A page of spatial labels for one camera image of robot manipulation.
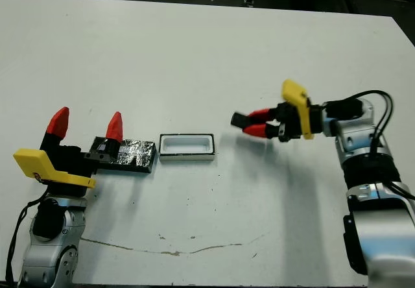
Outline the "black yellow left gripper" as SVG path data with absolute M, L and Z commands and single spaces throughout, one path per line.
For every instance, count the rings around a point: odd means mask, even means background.
M 69 108 L 64 106 L 51 118 L 40 148 L 59 146 L 69 124 Z M 123 120 L 115 112 L 106 131 L 105 154 L 82 152 L 78 147 L 59 146 L 55 150 L 19 149 L 13 157 L 25 176 L 47 186 L 52 195 L 83 197 L 93 189 L 92 176 L 110 163 L 110 155 L 118 155 L 123 140 Z

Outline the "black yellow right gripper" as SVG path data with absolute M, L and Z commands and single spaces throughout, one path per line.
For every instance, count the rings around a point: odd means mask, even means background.
M 276 108 L 253 111 L 248 115 L 252 121 L 279 122 L 254 124 L 243 129 L 245 134 L 259 138 L 276 138 L 281 142 L 291 139 L 313 139 L 322 132 L 322 107 L 312 104 L 307 90 L 297 82 L 286 79 L 281 88 L 283 102 Z

